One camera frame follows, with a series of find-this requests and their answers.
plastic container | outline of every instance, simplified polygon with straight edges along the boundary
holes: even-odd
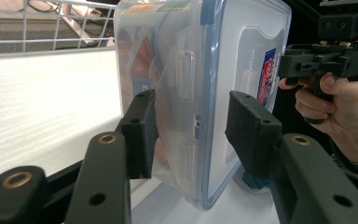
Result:
[[[115,11],[123,112],[155,88],[153,175],[200,209],[240,162],[225,136],[229,92],[272,111],[291,9],[280,0],[121,1]]]

metal shelf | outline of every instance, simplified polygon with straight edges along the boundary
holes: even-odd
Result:
[[[10,3],[17,8],[0,4],[0,53],[114,46],[116,5],[85,0],[17,0]]]

black mount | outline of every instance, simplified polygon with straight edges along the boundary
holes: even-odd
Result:
[[[282,224],[358,223],[358,175],[346,174],[314,139],[282,124],[248,94],[230,93],[226,135],[245,172],[270,178]]]

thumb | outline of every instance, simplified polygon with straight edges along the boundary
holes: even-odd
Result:
[[[346,101],[358,100],[358,81],[349,82],[346,78],[327,73],[321,78],[320,86],[326,94],[340,96]]]

finger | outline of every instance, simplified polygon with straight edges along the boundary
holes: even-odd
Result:
[[[336,106],[333,103],[313,95],[310,92],[310,88],[303,88],[297,91],[296,99],[302,105],[321,113],[334,113],[336,111]]]
[[[283,78],[283,79],[281,79],[281,80],[279,81],[278,86],[279,86],[279,88],[281,88],[282,90],[287,91],[287,90],[294,89],[297,85],[295,85],[295,86],[288,86],[288,85],[286,85],[286,78]]]
[[[291,89],[294,89],[295,87],[297,87],[298,85],[305,86],[305,87],[310,87],[310,86],[313,85],[313,82],[315,80],[315,76],[300,77],[298,79],[297,85],[286,85],[286,79],[287,78],[281,79],[279,84],[278,84],[278,86],[282,90],[291,90]]]
[[[304,117],[304,118],[327,119],[327,117],[328,117],[327,113],[325,113],[323,111],[315,110],[311,107],[308,107],[308,106],[302,104],[299,101],[296,102],[295,107],[296,107],[296,110],[298,111],[298,113],[300,113],[302,115],[302,117]]]
[[[326,73],[320,83],[323,92],[330,95],[339,95],[346,101],[358,100],[358,82],[349,82],[346,78],[335,77]]]

